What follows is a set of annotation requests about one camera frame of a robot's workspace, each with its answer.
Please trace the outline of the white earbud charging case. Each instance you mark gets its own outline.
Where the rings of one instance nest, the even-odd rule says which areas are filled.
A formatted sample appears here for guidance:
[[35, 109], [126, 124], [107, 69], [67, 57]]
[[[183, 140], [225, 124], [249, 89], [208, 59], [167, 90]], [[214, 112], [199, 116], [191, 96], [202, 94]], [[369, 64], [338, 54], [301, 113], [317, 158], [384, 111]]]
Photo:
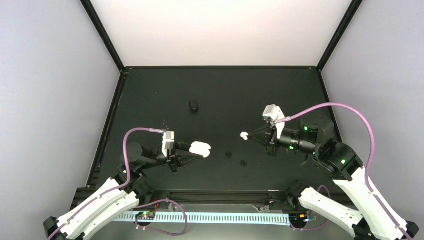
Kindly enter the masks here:
[[211, 149], [212, 147], [208, 143], [194, 141], [189, 148], [189, 152], [192, 154], [200, 155], [203, 158], [207, 158], [211, 154]]

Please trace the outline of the white wireless earbud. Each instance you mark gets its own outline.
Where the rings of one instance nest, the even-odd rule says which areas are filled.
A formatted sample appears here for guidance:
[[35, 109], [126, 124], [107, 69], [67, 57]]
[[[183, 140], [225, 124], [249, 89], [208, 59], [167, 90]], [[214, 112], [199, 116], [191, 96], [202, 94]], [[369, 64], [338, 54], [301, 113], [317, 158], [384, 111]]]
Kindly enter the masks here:
[[249, 133], [248, 133], [248, 132], [243, 131], [243, 132], [241, 132], [241, 133], [240, 133], [240, 137], [241, 137], [244, 141], [247, 141], [247, 140], [249, 139]]

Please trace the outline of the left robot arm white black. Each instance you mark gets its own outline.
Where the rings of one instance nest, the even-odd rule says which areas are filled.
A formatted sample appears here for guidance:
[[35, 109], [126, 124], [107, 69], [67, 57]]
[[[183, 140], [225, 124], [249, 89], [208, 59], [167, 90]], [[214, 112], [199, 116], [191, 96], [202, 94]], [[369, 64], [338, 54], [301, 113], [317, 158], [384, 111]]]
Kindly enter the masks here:
[[204, 142], [177, 142], [171, 149], [149, 150], [138, 143], [127, 146], [129, 169], [121, 166], [91, 196], [61, 217], [49, 217], [43, 222], [49, 240], [89, 240], [100, 229], [121, 214], [153, 199], [153, 189], [147, 183], [144, 170], [169, 166], [172, 172], [194, 160], [210, 155], [211, 146]]

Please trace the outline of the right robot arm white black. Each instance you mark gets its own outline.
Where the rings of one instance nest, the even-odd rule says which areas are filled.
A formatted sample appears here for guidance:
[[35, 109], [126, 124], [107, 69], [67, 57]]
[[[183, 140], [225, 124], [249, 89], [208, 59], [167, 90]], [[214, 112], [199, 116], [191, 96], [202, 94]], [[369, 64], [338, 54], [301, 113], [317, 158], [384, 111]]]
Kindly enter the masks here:
[[242, 139], [265, 146], [271, 156], [283, 148], [312, 157], [317, 168], [353, 203], [353, 208], [344, 206], [317, 189], [297, 182], [284, 196], [290, 209], [316, 212], [356, 240], [411, 240], [417, 235], [418, 225], [402, 218], [388, 204], [358, 154], [334, 138], [334, 123], [324, 113], [310, 110], [301, 114], [297, 130], [286, 128], [289, 118], [275, 105], [269, 105], [262, 116], [265, 125], [252, 132], [242, 132]]

